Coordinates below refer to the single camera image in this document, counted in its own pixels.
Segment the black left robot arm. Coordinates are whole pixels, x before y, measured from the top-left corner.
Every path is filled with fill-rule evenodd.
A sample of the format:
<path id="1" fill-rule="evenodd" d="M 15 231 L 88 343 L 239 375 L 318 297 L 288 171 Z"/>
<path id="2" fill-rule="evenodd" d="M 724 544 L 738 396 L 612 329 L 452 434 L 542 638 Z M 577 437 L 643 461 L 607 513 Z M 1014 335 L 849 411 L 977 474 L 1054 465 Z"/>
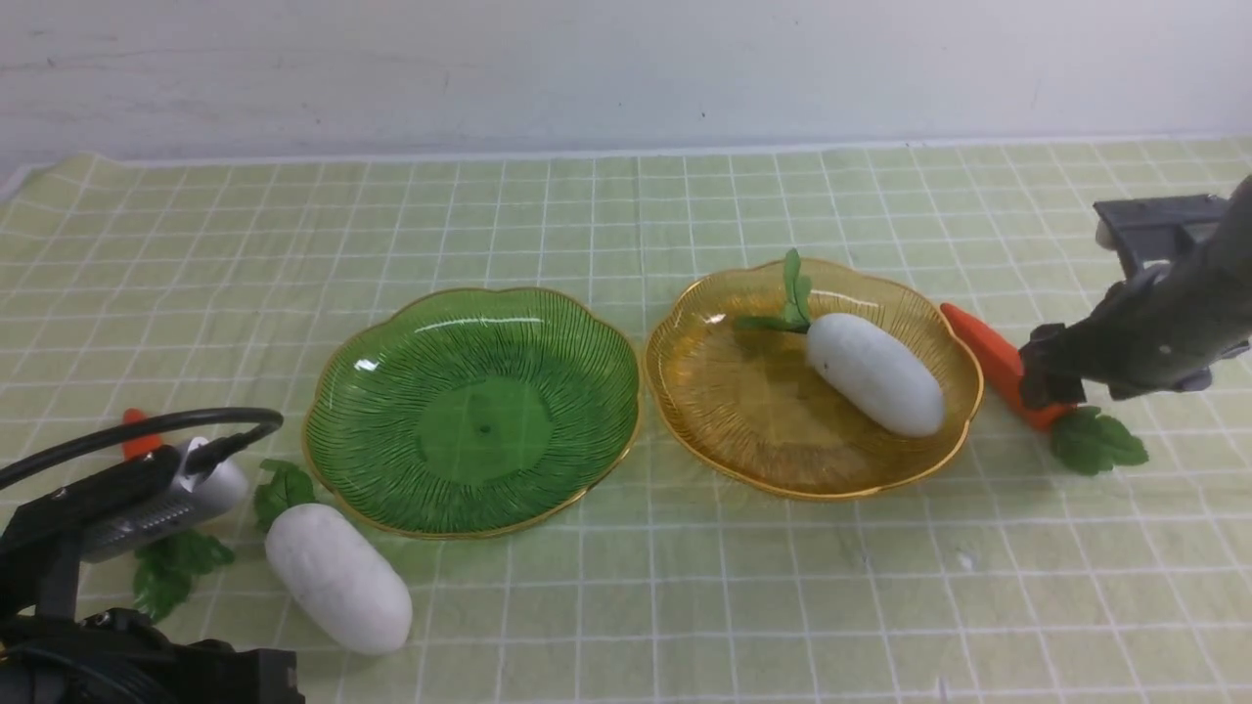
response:
<path id="1" fill-rule="evenodd" d="M 151 619 L 108 609 L 81 621 L 3 620 L 4 703 L 304 703 L 294 651 L 177 644 Z"/>

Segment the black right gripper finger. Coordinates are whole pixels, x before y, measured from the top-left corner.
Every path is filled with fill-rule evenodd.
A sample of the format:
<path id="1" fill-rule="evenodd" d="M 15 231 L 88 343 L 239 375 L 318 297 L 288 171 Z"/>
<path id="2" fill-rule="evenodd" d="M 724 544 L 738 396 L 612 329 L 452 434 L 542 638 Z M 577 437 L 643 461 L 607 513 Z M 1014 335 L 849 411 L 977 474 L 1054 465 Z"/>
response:
<path id="1" fill-rule="evenodd" d="M 1040 324 L 1032 329 L 1028 342 L 1018 351 L 1020 358 L 1019 393 L 1025 410 L 1040 411 L 1052 406 L 1077 405 L 1077 380 L 1055 373 L 1045 365 L 1055 336 L 1065 324 Z"/>

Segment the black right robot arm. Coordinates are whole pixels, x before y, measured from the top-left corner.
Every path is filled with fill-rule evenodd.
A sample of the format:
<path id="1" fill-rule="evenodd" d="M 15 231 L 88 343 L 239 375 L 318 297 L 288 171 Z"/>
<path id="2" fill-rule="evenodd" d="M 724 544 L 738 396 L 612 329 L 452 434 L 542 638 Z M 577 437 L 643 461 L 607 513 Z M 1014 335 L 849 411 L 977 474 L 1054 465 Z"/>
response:
<path id="1" fill-rule="evenodd" d="M 1251 187 L 1232 195 L 1099 200 L 1096 234 L 1121 263 L 1075 324 L 1042 324 L 1020 347 L 1028 410 L 1083 405 L 1087 380 L 1116 401 L 1211 386 L 1249 349 Z"/>

